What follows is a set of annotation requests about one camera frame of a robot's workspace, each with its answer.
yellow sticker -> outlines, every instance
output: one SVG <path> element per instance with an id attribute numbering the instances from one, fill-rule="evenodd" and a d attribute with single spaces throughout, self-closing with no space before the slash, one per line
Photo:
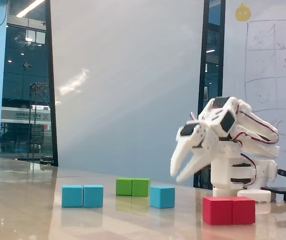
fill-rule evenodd
<path id="1" fill-rule="evenodd" d="M 243 3 L 241 4 L 241 6 L 239 8 L 237 8 L 236 10 L 236 19 L 238 21 L 241 22 L 246 22 L 251 18 L 251 10 L 249 9 L 249 7 L 245 6 Z"/>

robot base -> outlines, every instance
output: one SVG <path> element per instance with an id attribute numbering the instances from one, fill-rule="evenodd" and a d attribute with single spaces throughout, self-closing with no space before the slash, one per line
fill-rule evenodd
<path id="1" fill-rule="evenodd" d="M 213 188 L 213 197 L 219 197 L 219 198 L 237 197 L 238 192 L 239 189 L 225 190 L 225 189 Z"/>
<path id="2" fill-rule="evenodd" d="M 248 197 L 259 203 L 270 203 L 272 199 L 272 193 L 270 191 L 259 189 L 240 190 L 237 196 Z"/>

drawing on whiteboard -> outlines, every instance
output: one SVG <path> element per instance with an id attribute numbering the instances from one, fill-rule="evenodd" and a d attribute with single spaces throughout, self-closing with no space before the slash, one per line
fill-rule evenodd
<path id="1" fill-rule="evenodd" d="M 243 3 L 239 8 L 237 8 L 235 13 L 236 19 L 241 22 L 247 22 L 251 18 L 251 15 L 252 15 L 251 10 Z"/>
<path id="2" fill-rule="evenodd" d="M 286 20 L 247 23 L 245 96 L 253 112 L 278 128 L 286 159 Z"/>

sign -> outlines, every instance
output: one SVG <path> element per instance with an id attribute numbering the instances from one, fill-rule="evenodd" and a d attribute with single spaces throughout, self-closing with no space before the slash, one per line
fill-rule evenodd
<path id="1" fill-rule="evenodd" d="M 38 109 L 36 115 L 34 109 L 31 110 L 31 123 L 34 123 L 34 117 L 36 116 L 36 123 L 43 125 L 50 125 L 50 110 Z M 26 108 L 16 108 L 16 107 L 2 107 L 1 122 L 2 123 L 28 123 L 29 119 L 29 109 Z"/>

glossy table surface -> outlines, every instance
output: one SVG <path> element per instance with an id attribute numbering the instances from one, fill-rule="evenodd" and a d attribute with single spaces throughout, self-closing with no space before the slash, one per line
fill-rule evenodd
<path id="1" fill-rule="evenodd" d="M 286 203 L 257 205 L 254 225 L 209 226 L 202 197 L 211 191 L 176 186 L 175 208 L 160 210 L 147 197 L 115 196 L 115 179 L 0 159 L 0 240 L 286 240 Z M 104 185 L 103 208 L 62 209 L 67 184 Z"/>

